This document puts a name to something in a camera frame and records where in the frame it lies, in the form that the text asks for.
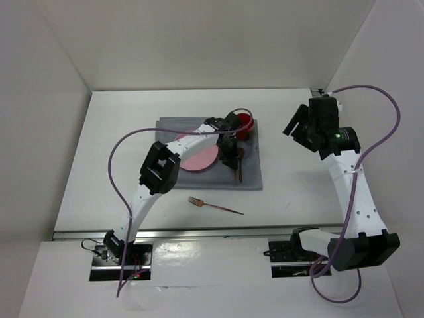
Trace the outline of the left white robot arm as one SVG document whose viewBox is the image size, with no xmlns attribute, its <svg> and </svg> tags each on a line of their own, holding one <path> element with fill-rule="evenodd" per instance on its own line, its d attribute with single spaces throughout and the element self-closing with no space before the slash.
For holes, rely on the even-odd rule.
<svg viewBox="0 0 424 318">
<path fill-rule="evenodd" d="M 113 189 L 127 208 L 127 216 L 117 227 L 108 231 L 103 240 L 107 256 L 116 264 L 124 264 L 131 256 L 136 234 L 156 201 L 176 185 L 180 165 L 205 149 L 217 146 L 219 160 L 232 170 L 239 168 L 236 132 L 242 127 L 241 119 L 230 112 L 225 118 L 210 117 L 197 129 L 185 133 L 181 139 L 162 143 L 156 141 L 148 151 L 140 168 L 136 193 L 129 203 L 113 181 L 111 164 L 121 139 L 108 159 L 108 175 Z"/>
</svg>

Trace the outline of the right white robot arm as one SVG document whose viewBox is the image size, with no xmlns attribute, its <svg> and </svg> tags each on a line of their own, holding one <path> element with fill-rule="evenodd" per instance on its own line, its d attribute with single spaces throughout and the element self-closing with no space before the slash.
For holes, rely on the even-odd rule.
<svg viewBox="0 0 424 318">
<path fill-rule="evenodd" d="M 317 227 L 293 231 L 289 252 L 297 260 L 311 252 L 324 256 L 337 271 L 383 264 L 400 246 L 374 204 L 362 165 L 363 154 L 355 130 L 339 125 L 334 97 L 312 97 L 300 105 L 283 133 L 319 154 L 334 183 L 343 212 L 339 235 Z"/>
</svg>

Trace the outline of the copper spoon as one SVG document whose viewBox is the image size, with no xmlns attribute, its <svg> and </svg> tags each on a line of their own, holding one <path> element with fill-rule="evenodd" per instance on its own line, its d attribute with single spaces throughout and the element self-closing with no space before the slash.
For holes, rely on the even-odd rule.
<svg viewBox="0 0 424 318">
<path fill-rule="evenodd" d="M 242 161 L 244 159 L 245 151 L 243 148 L 238 148 L 238 181 L 243 181 Z"/>
</svg>

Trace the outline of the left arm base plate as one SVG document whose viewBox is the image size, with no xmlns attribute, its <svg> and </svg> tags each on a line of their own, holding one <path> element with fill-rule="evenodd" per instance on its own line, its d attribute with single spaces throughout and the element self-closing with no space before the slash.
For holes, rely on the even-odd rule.
<svg viewBox="0 0 424 318">
<path fill-rule="evenodd" d="M 92 282 L 119 281 L 121 261 L 115 258 L 102 243 L 92 238 L 83 239 L 81 247 L 92 254 L 89 280 Z M 151 244 L 135 244 L 125 260 L 123 280 L 150 280 L 152 263 Z"/>
</svg>

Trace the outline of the grey cloth placemat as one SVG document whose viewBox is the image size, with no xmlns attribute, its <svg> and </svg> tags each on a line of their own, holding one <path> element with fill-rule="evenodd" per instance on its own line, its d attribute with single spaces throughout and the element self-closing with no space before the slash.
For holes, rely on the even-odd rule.
<svg viewBox="0 0 424 318">
<path fill-rule="evenodd" d="M 194 131 L 205 119 L 206 117 L 160 117 L 156 121 L 156 128 Z M 223 165 L 216 156 L 211 165 L 198 171 L 185 170 L 183 164 L 181 164 L 174 189 L 262 191 L 258 121 L 256 119 L 254 119 L 254 125 L 249 133 L 250 138 L 248 140 L 238 140 L 237 142 L 237 146 L 244 149 L 242 182 L 239 182 L 238 174 L 237 180 L 235 180 L 234 170 Z M 178 135 L 173 132 L 156 131 L 155 141 L 159 140 L 165 144 L 178 139 Z"/>
</svg>

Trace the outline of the pink plate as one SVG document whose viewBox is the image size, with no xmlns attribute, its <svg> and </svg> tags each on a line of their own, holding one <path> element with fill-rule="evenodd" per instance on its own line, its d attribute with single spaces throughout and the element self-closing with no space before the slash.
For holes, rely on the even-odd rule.
<svg viewBox="0 0 424 318">
<path fill-rule="evenodd" d="M 218 147 L 216 144 L 209 148 L 204 148 L 201 152 L 196 153 L 192 157 L 180 164 L 180 168 L 189 172 L 200 172 L 210 167 L 218 157 Z"/>
</svg>

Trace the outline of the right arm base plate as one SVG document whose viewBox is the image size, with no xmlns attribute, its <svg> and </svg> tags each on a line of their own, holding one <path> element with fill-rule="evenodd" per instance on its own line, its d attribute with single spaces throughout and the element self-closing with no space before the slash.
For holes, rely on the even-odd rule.
<svg viewBox="0 0 424 318">
<path fill-rule="evenodd" d="M 320 257 L 315 252 L 296 250 L 289 240 L 271 240 L 263 255 L 270 261 L 273 278 L 309 277 L 310 267 Z"/>
</svg>

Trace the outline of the red mug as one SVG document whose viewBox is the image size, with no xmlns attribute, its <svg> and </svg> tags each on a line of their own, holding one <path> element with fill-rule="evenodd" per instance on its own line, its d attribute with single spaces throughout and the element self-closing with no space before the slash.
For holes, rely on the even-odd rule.
<svg viewBox="0 0 424 318">
<path fill-rule="evenodd" d="M 241 126 L 246 128 L 236 134 L 237 140 L 250 140 L 254 132 L 254 119 L 248 113 L 239 113 L 237 117 L 241 120 Z"/>
</svg>

